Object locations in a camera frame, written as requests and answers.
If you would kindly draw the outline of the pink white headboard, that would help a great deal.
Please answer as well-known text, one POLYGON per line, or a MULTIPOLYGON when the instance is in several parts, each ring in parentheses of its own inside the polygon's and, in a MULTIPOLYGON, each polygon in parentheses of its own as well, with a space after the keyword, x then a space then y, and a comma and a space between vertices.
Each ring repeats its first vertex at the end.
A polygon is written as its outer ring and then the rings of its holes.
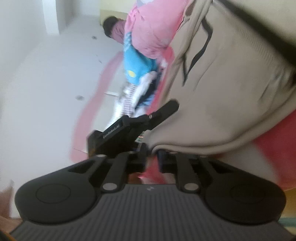
POLYGON ((92 124, 96 113, 102 107, 105 92, 109 88, 115 72, 122 63, 122 60, 123 52, 120 51, 116 53, 116 55, 105 65, 93 96, 86 103, 79 115, 74 127, 69 154, 70 160, 74 163, 83 161, 88 156, 88 154, 83 151, 86 144, 86 138, 92 130, 92 124))

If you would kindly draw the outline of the blue pillow with stripes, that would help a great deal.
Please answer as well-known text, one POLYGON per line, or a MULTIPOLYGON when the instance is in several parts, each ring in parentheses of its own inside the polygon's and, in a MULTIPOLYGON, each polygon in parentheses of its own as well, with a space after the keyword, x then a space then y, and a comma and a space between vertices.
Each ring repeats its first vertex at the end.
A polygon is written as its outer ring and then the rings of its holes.
POLYGON ((132 45, 131 32, 125 34, 123 50, 125 75, 129 83, 138 86, 140 78, 147 73, 157 71, 157 61, 144 56, 132 45))

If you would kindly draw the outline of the beige zip hoodie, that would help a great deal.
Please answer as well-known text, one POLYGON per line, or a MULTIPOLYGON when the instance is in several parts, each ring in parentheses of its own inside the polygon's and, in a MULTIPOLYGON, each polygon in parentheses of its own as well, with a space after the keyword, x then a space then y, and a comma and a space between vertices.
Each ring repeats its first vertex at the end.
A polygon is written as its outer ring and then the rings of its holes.
POLYGON ((150 150, 239 148, 295 110, 295 41, 241 1, 194 1, 170 44, 159 103, 178 111, 145 134, 150 150))

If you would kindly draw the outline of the pink grey floral duvet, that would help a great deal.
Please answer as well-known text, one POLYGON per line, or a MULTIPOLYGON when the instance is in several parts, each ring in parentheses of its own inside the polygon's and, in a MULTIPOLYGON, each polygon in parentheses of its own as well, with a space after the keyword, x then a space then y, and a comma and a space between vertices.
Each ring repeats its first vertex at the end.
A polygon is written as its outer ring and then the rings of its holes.
POLYGON ((135 5, 127 16, 125 34, 144 56, 159 59, 170 45, 193 1, 151 1, 135 5))

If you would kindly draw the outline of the pile of mixed clothes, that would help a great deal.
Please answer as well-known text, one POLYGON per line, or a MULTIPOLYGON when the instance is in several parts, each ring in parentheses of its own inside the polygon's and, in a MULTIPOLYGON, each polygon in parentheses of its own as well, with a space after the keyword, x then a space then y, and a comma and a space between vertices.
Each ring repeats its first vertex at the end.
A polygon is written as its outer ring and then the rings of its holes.
POLYGON ((139 85, 126 81, 115 101, 109 124, 114 123, 124 115, 136 118, 145 114, 154 99, 161 75, 162 71, 149 72, 140 78, 139 85))

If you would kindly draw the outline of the woman in purple jacket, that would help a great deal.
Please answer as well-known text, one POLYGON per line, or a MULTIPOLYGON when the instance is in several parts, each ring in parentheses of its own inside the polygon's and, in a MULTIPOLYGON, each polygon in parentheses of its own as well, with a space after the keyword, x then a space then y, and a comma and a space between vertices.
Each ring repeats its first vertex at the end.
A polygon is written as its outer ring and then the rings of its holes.
POLYGON ((103 21, 104 33, 107 37, 114 39, 116 42, 123 44, 125 37, 126 20, 119 19, 115 16, 109 16, 103 21))

